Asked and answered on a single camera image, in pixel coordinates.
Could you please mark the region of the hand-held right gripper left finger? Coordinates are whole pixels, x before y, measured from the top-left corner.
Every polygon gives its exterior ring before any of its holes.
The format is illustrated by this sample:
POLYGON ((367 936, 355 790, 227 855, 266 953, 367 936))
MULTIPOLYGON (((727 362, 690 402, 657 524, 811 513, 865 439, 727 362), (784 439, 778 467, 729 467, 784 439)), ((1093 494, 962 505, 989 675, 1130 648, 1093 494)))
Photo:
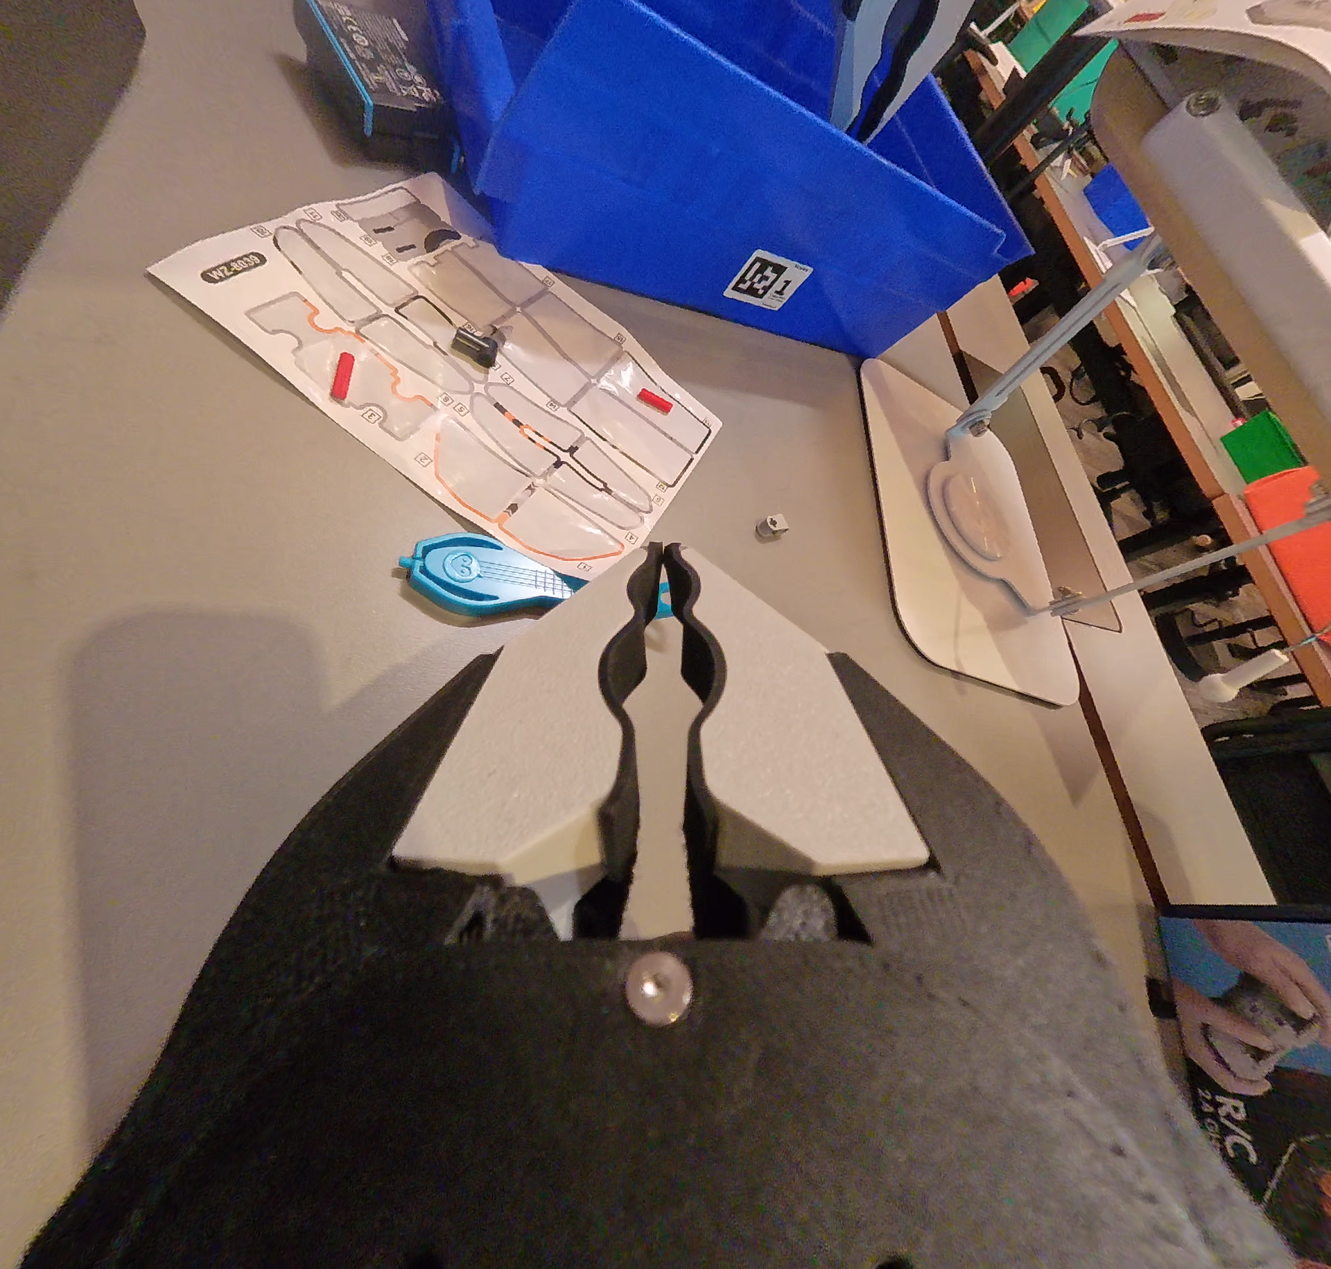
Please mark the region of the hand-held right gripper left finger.
POLYGON ((622 936, 645 824, 624 697, 648 675, 657 583, 663 545, 636 549, 493 658, 398 863, 502 876, 538 891, 558 931, 622 936))

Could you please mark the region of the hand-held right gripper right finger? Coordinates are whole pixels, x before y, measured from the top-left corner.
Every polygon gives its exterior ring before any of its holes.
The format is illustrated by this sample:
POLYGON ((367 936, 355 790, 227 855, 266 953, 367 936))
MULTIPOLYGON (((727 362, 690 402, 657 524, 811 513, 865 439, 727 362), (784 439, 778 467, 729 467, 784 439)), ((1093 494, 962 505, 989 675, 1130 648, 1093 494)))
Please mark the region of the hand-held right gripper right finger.
POLYGON ((910 874, 931 843, 856 718, 833 654, 699 549, 670 545, 678 675, 699 696, 686 855, 699 939, 752 936, 788 888, 910 874))

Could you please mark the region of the blue brick separator tool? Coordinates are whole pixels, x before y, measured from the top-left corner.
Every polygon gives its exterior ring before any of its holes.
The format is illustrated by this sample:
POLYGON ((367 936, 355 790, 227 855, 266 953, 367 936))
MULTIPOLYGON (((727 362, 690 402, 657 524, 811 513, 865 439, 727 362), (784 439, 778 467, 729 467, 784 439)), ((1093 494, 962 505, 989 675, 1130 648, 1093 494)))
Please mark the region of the blue brick separator tool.
POLYGON ((582 639, 629 627, 638 609, 645 627, 678 621, 670 583, 657 575, 636 583, 648 566, 645 549, 601 566, 574 562, 568 572, 550 572, 502 541, 454 530, 420 541, 398 566, 423 602, 476 621, 558 613, 543 630, 582 639))

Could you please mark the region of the paper instruction sheet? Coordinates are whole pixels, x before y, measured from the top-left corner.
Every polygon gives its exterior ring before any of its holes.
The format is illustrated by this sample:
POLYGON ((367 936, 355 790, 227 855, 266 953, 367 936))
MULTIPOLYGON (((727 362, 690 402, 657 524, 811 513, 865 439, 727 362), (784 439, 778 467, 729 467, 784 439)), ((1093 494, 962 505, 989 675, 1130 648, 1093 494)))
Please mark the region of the paper instruction sheet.
POLYGON ((1331 0, 1122 0, 1080 35, 1189 48, 1327 80, 1331 0))

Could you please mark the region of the blue plastic bin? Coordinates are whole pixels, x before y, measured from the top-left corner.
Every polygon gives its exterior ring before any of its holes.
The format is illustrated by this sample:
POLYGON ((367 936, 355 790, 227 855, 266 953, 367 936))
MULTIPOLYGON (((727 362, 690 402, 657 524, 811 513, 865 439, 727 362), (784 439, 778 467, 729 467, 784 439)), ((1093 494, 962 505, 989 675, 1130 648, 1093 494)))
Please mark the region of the blue plastic bin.
POLYGON ((423 0, 502 257, 880 356, 1030 257, 926 80, 828 122, 841 0, 423 0))

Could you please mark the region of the green plastic tote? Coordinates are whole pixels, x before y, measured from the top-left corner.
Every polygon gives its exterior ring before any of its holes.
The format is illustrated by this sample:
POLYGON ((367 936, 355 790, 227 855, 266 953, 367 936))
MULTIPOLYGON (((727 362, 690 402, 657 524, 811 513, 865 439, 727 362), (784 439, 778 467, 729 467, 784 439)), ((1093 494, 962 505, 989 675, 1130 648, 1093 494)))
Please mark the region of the green plastic tote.
POLYGON ((1042 0, 1006 42, 1020 72, 1030 72, 1071 28, 1093 18, 1090 0, 1042 0))

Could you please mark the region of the white document stand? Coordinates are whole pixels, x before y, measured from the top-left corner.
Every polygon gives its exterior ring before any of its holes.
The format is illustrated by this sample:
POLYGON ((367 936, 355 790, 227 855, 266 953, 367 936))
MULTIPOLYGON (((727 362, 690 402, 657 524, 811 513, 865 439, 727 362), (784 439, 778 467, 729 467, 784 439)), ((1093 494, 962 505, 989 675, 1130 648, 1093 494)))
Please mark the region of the white document stand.
POLYGON ((1020 483, 1006 443, 995 432, 995 415, 1020 397, 1025 380, 1038 380, 1071 333, 1090 328, 1137 281, 1172 261, 1155 230, 1106 237, 1104 247, 1127 247, 1130 237, 1142 247, 1106 261, 1087 300, 995 376, 967 413, 891 362, 862 362, 865 439, 902 633, 926 661, 1047 710, 1078 697, 1062 621, 1112 627, 1118 598, 1169 591, 1185 575, 1158 572, 1118 591, 1104 591, 1098 572, 1090 572, 1087 591, 1047 580, 1036 513, 1062 505, 1069 494, 1062 483, 1054 494, 1020 483))

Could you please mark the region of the small blue bin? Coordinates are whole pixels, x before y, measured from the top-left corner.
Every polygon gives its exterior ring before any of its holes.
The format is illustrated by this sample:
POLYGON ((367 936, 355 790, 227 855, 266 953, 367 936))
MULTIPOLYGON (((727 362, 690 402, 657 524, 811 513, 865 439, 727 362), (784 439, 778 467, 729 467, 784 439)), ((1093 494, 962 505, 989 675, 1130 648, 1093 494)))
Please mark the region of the small blue bin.
POLYGON ((1137 192, 1127 188, 1127 180, 1104 164, 1090 182, 1087 182, 1087 201, 1093 209, 1093 221, 1106 230, 1112 244, 1137 247, 1155 225, 1142 209, 1137 192))

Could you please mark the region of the clear sticker sheet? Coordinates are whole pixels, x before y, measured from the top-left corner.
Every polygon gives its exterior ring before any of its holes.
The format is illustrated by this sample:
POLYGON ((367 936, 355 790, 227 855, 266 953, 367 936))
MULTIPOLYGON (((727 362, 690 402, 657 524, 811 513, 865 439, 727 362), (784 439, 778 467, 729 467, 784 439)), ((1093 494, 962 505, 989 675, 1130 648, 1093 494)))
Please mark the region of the clear sticker sheet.
POLYGON ((306 201, 146 268, 476 530, 568 572, 648 549, 721 421, 436 176, 306 201), (454 328, 502 333, 493 372, 454 328), (331 402, 339 356, 355 356, 331 402), (657 388, 670 415, 638 402, 657 388))

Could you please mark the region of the small white peg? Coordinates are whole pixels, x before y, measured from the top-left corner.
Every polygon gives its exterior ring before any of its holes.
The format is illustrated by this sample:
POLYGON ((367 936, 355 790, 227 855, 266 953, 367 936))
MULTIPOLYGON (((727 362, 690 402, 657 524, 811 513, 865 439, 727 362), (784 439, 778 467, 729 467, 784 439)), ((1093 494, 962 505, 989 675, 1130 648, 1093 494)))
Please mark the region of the small white peg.
POLYGON ((1197 682, 1197 696, 1210 704, 1233 704, 1242 690, 1251 690, 1251 685, 1272 682, 1276 672, 1287 672, 1287 661, 1292 661, 1287 648, 1262 648, 1262 654, 1253 654, 1251 661, 1242 661, 1233 672, 1205 675, 1197 682))

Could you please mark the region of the blue toy box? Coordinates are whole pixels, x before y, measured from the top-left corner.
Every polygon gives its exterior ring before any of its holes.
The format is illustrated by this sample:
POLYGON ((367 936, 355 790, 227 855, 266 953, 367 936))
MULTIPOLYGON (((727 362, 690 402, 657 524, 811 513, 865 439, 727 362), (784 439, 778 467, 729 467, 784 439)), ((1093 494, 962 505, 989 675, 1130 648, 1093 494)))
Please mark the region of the blue toy box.
POLYGON ((1331 1267, 1331 907, 1172 906, 1158 914, 1185 1095, 1228 1173, 1293 1267, 1331 1267))

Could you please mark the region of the black battery pack blue-edged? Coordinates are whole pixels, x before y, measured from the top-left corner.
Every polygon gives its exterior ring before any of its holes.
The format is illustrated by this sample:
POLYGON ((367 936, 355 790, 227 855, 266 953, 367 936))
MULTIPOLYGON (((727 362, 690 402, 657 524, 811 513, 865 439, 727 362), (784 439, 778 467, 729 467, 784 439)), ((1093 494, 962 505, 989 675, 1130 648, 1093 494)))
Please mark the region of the black battery pack blue-edged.
POLYGON ((290 0, 306 67, 369 158, 434 164, 452 131, 447 101, 394 15, 290 0))

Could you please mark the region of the green block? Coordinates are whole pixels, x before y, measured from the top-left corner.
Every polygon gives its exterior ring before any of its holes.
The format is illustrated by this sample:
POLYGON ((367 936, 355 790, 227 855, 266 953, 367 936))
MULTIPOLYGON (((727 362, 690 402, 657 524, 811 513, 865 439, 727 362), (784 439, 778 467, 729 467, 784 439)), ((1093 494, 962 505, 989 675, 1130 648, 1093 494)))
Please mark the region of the green block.
POLYGON ((1276 413, 1233 425, 1220 448, 1244 483, 1309 467, 1276 413))

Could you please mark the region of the black dimpled pad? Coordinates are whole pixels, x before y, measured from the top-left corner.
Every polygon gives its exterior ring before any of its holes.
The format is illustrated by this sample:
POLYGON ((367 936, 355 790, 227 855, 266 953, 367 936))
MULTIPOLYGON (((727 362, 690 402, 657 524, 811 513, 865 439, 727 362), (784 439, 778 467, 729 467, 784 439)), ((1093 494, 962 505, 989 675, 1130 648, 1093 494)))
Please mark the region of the black dimpled pad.
POLYGON ((133 0, 0 0, 0 307, 121 110, 143 42, 133 0))

